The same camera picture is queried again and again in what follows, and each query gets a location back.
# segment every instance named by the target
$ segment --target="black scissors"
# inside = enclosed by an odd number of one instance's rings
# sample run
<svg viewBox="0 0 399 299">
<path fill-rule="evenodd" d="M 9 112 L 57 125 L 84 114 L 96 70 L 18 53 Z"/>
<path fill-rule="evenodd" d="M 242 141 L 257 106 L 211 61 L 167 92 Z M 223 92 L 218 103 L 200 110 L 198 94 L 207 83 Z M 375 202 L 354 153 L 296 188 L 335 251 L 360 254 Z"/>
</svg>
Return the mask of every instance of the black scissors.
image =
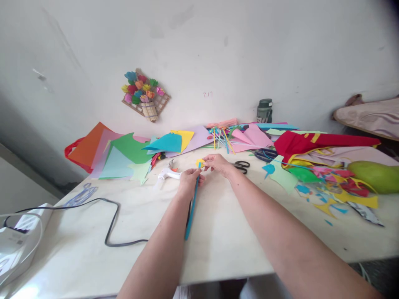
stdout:
<svg viewBox="0 0 399 299">
<path fill-rule="evenodd" d="M 232 163 L 233 166 L 239 170 L 241 170 L 241 172 L 243 174 L 247 174 L 248 170 L 247 168 L 250 167 L 251 164 L 249 164 L 247 161 L 237 161 L 235 163 Z"/>
<path fill-rule="evenodd" d="M 254 155 L 256 158 L 267 163 L 272 162 L 278 156 L 277 152 L 272 149 L 257 149 L 254 151 Z"/>
</svg>

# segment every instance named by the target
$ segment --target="white table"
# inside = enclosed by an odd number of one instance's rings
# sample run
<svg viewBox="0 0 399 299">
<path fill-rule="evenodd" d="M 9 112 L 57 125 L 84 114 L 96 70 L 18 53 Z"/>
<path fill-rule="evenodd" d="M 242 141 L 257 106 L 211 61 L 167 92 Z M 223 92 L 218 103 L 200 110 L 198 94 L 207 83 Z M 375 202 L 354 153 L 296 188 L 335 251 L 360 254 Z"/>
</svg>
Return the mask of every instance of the white table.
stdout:
<svg viewBox="0 0 399 299">
<path fill-rule="evenodd" d="M 381 196 L 377 216 L 385 228 L 363 220 L 354 210 L 336 214 L 333 219 L 308 203 L 296 191 L 284 189 L 261 168 L 265 162 L 249 156 L 217 152 L 230 162 L 251 163 L 247 176 L 278 200 L 309 227 L 346 262 L 382 259 L 399 253 L 399 198 Z M 175 158 L 179 171 L 195 167 L 198 158 L 213 149 L 198 149 Z M 179 182 L 168 178 L 162 190 L 153 190 L 159 172 L 170 159 L 159 161 L 148 174 L 148 181 L 84 180 L 59 205 L 76 196 L 83 184 L 98 186 L 92 196 L 121 203 L 121 211 L 111 234 L 112 243 L 149 238 L 161 220 Z M 216 172 L 205 172 L 206 184 L 198 191 L 198 201 L 189 240 L 185 244 L 181 284 L 209 282 L 273 273 L 254 233 L 250 229 L 226 179 Z M 110 248 L 104 245 L 115 206 L 96 202 L 68 211 L 54 211 L 30 269 L 14 284 L 13 298 L 84 298 L 116 294 L 145 243 Z"/>
</svg>

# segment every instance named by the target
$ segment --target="green mango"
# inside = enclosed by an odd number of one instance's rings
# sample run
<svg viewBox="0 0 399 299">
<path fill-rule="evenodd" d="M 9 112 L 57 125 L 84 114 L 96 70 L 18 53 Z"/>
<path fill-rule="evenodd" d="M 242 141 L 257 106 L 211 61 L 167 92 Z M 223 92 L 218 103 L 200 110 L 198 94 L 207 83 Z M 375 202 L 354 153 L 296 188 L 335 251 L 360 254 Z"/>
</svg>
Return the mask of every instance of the green mango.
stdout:
<svg viewBox="0 0 399 299">
<path fill-rule="evenodd" d="M 387 166 L 370 161 L 356 161 L 347 169 L 371 185 L 379 194 L 399 193 L 399 166 Z"/>
</svg>

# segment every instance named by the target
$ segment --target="hand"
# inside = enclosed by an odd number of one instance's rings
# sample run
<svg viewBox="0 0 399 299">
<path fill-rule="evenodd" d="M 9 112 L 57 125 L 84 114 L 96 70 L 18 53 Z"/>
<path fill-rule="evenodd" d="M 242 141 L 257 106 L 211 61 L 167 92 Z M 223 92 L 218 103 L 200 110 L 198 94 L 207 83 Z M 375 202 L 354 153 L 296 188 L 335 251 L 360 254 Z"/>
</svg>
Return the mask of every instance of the hand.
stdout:
<svg viewBox="0 0 399 299">
<path fill-rule="evenodd" d="M 177 193 L 188 196 L 191 200 L 194 197 L 195 184 L 197 183 L 197 177 L 199 176 L 198 186 L 202 186 L 205 182 L 205 177 L 200 174 L 200 169 L 187 169 L 180 175 L 180 185 Z"/>
<path fill-rule="evenodd" d="M 235 169 L 231 163 L 227 162 L 226 159 L 223 158 L 221 154 L 210 154 L 207 155 L 203 160 L 205 161 L 205 171 L 211 168 L 211 171 L 216 170 L 225 178 L 227 178 L 227 174 L 231 168 Z"/>
</svg>

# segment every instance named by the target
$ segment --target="water bottle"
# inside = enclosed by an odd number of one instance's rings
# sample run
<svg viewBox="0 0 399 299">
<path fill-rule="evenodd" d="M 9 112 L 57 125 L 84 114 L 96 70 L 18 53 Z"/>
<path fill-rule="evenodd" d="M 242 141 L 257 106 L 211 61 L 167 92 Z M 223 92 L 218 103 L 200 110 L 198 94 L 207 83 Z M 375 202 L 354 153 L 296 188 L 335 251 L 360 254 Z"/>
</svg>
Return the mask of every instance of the water bottle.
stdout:
<svg viewBox="0 0 399 299">
<path fill-rule="evenodd" d="M 259 101 L 258 110 L 256 112 L 257 123 L 271 123 L 272 99 L 263 99 Z"/>
</svg>

